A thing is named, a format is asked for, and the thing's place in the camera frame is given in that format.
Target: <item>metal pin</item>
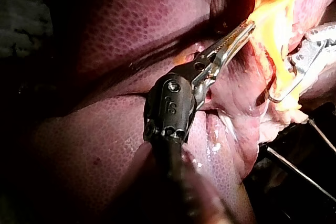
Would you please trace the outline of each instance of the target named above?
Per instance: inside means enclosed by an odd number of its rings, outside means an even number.
[[[314,180],[312,180],[310,177],[308,177],[306,174],[304,174],[302,171],[297,169],[295,165],[290,163],[288,160],[286,160],[283,156],[281,156],[279,153],[277,153],[275,150],[273,150],[271,147],[267,147],[266,149],[267,153],[269,154],[271,159],[276,159],[277,161],[280,161],[282,164],[284,164],[290,171],[294,172],[295,174],[299,175],[301,178],[305,179],[307,182],[309,182],[311,185],[319,189],[323,194],[325,194],[327,197],[329,197],[332,201],[336,202],[336,199],[330,195],[327,191],[325,191],[322,187],[320,187]]]
[[[328,144],[328,146],[336,154],[336,148],[335,148],[335,146],[332,145],[332,143],[328,140],[328,138],[326,137],[326,135],[324,135],[324,133],[317,127],[317,125],[315,124],[314,120],[313,119],[309,119],[308,123],[317,131],[317,133],[320,134],[321,138],[326,142],[326,144]]]

